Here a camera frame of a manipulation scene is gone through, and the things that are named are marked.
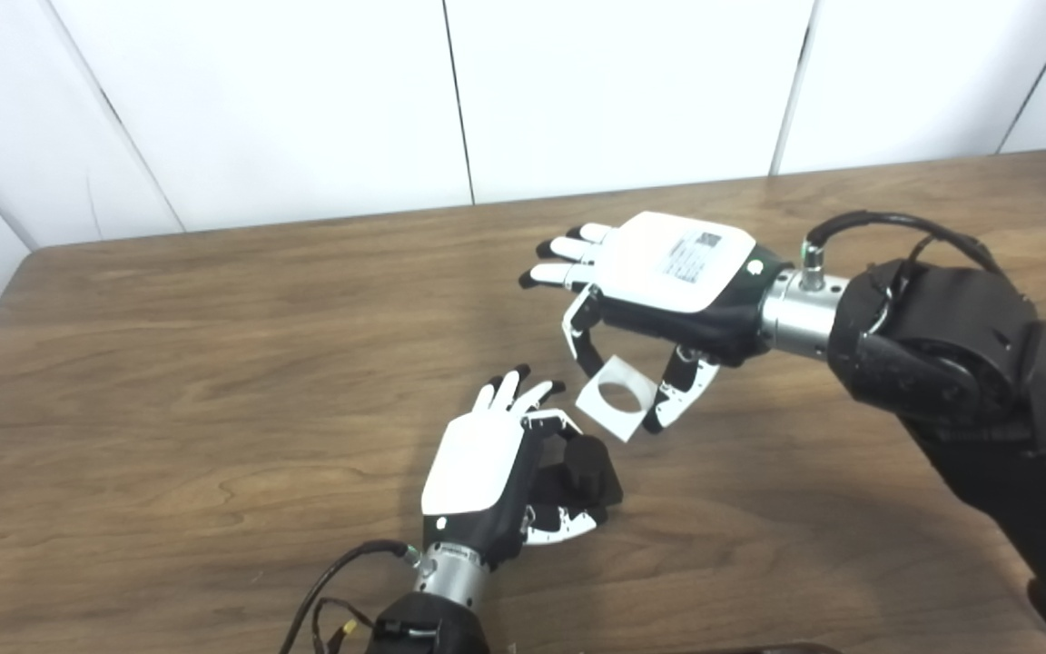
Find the white and black right hand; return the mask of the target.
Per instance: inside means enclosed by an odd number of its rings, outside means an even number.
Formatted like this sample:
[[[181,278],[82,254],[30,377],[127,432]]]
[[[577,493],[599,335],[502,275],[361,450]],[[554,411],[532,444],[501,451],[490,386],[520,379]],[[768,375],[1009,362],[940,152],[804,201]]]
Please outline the white and black right hand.
[[[763,306],[790,263],[734,226],[642,212],[622,226],[586,223],[536,249],[523,289],[576,295],[563,332],[578,367],[601,373],[593,326],[609,324],[674,347],[642,425],[660,433],[693,405],[722,367],[768,352]]]

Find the white and black left hand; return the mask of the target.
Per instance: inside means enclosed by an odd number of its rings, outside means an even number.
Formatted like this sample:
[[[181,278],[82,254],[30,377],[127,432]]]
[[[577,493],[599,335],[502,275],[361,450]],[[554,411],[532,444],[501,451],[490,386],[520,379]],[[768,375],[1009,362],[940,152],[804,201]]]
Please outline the white and black left hand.
[[[626,492],[607,445],[548,407],[562,381],[523,388],[526,364],[483,384],[452,419],[420,494],[428,550],[462,548],[497,569],[526,547],[606,524]]]

